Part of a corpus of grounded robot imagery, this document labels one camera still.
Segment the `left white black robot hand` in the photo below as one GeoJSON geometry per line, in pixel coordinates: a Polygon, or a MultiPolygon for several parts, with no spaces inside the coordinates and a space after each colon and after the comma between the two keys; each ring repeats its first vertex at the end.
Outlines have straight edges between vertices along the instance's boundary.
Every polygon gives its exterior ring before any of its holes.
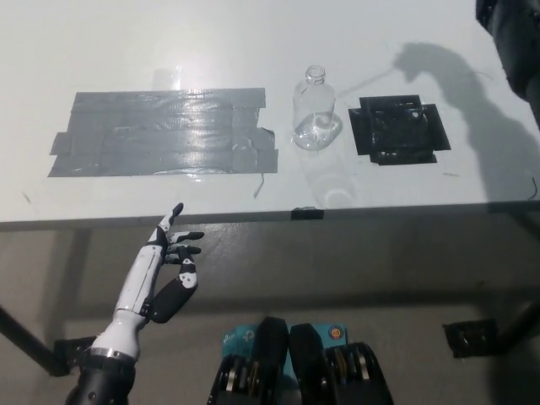
{"type": "Polygon", "coordinates": [[[204,233],[170,231],[183,208],[181,202],[175,205],[139,250],[122,286],[111,323],[92,343],[91,354],[137,362],[140,331],[149,321],[168,322],[195,293],[198,281],[193,257],[201,249],[186,242],[200,240],[204,233]],[[155,292],[157,277],[164,265],[177,265],[179,270],[155,292]]]}

